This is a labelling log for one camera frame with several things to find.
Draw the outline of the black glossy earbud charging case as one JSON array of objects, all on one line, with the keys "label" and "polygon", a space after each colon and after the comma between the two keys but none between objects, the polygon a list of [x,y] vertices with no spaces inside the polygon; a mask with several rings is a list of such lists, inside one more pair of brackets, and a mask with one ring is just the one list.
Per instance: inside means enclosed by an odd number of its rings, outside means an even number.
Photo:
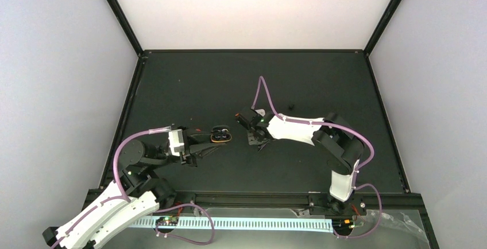
[{"label": "black glossy earbud charging case", "polygon": [[231,139],[230,127],[227,125],[214,126],[210,131],[210,140],[212,143],[227,143]]}]

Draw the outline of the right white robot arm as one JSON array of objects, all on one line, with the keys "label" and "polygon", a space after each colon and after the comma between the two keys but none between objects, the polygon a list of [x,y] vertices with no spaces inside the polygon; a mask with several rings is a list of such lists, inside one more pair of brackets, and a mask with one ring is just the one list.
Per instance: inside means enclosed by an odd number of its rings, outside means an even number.
[{"label": "right white robot arm", "polygon": [[244,108],[235,119],[246,130],[249,145],[258,151],[277,140],[301,142],[319,149],[331,170],[324,207],[336,215],[349,208],[365,142],[344,125],[340,116],[330,113],[327,117],[299,118]]}]

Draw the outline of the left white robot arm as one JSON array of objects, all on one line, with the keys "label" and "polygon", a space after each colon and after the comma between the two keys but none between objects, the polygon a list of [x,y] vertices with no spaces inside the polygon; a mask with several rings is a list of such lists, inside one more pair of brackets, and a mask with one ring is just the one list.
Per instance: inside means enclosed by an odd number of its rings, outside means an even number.
[{"label": "left white robot arm", "polygon": [[232,139],[229,127],[211,131],[167,126],[125,138],[113,158],[113,180],[81,213],[42,236],[50,248],[102,248],[110,239],[144,216],[175,212],[175,223],[186,204],[176,204],[176,191],[156,169],[171,164],[197,166],[197,161]]}]

